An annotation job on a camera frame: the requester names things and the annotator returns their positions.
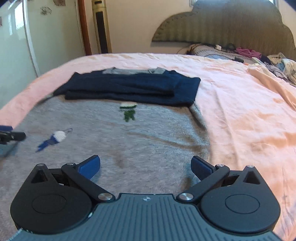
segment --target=magenta garment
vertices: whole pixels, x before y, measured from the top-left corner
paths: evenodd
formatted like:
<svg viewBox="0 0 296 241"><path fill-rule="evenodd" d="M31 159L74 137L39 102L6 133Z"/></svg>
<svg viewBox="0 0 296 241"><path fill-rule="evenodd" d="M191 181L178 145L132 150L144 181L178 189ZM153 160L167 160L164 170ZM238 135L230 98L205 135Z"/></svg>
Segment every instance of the magenta garment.
<svg viewBox="0 0 296 241"><path fill-rule="evenodd" d="M249 57L249 58L256 57L258 59L261 59L261 56L262 56L261 53L256 52L253 49L237 48L235 52L242 55L242 56Z"/></svg>

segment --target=upholstered headboard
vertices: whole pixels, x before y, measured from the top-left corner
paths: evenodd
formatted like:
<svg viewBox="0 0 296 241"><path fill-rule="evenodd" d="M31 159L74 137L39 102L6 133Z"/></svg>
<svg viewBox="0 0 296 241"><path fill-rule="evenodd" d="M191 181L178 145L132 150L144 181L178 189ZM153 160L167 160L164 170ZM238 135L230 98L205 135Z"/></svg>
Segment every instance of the upholstered headboard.
<svg viewBox="0 0 296 241"><path fill-rule="evenodd" d="M268 0L198 0L191 12L166 19L153 42L190 42L254 49L263 55L282 52L296 60L290 29Z"/></svg>

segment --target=metal screw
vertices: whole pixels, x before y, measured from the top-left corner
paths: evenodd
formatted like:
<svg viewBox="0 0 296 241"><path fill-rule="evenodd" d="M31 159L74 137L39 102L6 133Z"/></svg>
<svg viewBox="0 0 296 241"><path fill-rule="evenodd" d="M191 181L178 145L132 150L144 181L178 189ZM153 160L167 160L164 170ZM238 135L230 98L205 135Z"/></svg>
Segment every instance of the metal screw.
<svg viewBox="0 0 296 241"><path fill-rule="evenodd" d="M144 200L145 202L148 202L148 201L151 200L151 198L150 198L150 197L145 197L145 198L143 198L143 200Z"/></svg>
<svg viewBox="0 0 296 241"><path fill-rule="evenodd" d="M193 199L193 195L190 194L190 193L181 193L179 195L179 198L182 199L182 200L184 200L184 201L190 201L190 200Z"/></svg>
<svg viewBox="0 0 296 241"><path fill-rule="evenodd" d="M101 193L98 196L98 199L102 200L102 201L109 201L113 198L113 195L110 193Z"/></svg>

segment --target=pink bedsheet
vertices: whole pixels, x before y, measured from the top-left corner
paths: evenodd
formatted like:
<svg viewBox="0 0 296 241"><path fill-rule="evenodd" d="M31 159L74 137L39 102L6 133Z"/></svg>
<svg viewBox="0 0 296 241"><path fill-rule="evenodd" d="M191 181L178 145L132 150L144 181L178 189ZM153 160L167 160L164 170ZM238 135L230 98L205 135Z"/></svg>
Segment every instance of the pink bedsheet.
<svg viewBox="0 0 296 241"><path fill-rule="evenodd" d="M51 70L0 110L0 124L17 126L33 106L74 72L110 67L162 67L200 77L196 103L206 121L213 164L252 164L281 206L275 233L296 237L296 88L266 68L189 55L109 54L82 57Z"/></svg>

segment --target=wooden door frame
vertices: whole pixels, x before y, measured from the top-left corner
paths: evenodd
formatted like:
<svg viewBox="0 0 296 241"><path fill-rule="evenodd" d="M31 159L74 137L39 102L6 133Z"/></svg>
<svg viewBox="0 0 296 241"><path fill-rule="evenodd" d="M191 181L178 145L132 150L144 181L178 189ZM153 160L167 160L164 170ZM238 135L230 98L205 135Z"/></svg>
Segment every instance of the wooden door frame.
<svg viewBox="0 0 296 241"><path fill-rule="evenodd" d="M89 41L89 32L87 30L87 20L86 20L84 0L77 0L77 2L78 2L81 34L82 34L85 54L91 55L91 44Z"/></svg>

